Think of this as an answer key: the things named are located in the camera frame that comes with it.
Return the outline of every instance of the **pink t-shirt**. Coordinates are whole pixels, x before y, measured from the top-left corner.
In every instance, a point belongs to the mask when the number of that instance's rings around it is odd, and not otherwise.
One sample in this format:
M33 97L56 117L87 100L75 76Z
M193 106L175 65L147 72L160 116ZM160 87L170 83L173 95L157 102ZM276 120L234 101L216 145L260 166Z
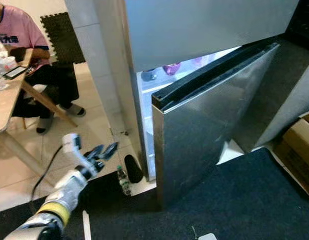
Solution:
M0 22L0 41L4 45L48 50L48 44L38 26L23 10L4 6ZM34 70L50 64L48 59L33 59Z

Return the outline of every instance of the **table leg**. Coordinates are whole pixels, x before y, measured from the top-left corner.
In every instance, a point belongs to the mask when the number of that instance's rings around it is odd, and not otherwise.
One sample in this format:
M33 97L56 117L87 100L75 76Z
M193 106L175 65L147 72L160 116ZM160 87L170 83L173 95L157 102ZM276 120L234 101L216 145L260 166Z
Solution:
M38 161L6 131L0 133L0 144L8 148L24 164L26 164L32 171L34 171L39 176L41 176L45 172L42 165L39 164ZM48 175L46 175L44 179L52 186L54 186L57 182Z
M27 129L27 125L26 125L25 118L24 118L24 117L22 117L22 118L21 118L21 120L22 120L22 126L23 126L23 129L24 129L24 130L26 130L26 129Z
M51 102L51 100L48 97L46 97L46 96L42 95L41 93L37 92L26 81L23 81L22 89L25 90L27 93L29 93L33 98L35 98L37 101L39 101L46 108L50 109L50 111L58 114L60 118L62 118L63 120L69 122L74 127L78 127L78 125L75 124L75 122L72 121L72 119L70 117L68 117L63 111L61 111L53 102Z

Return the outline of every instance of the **small bottle on floor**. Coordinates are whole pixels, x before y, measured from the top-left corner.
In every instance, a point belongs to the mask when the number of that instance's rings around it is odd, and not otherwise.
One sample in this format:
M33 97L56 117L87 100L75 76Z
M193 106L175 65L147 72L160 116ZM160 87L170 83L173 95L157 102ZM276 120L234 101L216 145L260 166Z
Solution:
M122 188L122 192L126 196L131 196L131 189L130 189L130 181L128 179L128 175L123 170L122 166L117 167L117 174L119 179L119 184Z

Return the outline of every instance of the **black object on floor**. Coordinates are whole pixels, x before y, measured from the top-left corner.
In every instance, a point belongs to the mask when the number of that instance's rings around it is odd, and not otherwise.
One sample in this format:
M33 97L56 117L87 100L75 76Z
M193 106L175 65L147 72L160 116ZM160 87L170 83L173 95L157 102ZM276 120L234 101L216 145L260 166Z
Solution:
M136 160L132 155L127 155L124 157L124 163L126 167L126 171L128 174L128 178L132 184L137 184L143 179L144 175L141 169L139 168Z
M67 12L40 18L60 63L79 64L86 61Z
M126 197L116 173L93 180L65 230L70 239L84 239L82 210L92 239L195 239L194 227L218 240L309 240L309 197L265 148L218 165L164 211L155 189ZM0 212L0 239L29 215L28 204Z

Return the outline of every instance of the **stainless steel refrigerator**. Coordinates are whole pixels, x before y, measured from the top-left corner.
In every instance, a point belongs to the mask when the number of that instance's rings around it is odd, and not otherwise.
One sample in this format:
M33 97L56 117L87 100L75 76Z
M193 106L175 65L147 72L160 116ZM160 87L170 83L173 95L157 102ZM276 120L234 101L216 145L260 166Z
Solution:
M125 0L141 151L169 204L214 169L280 47L297 0Z

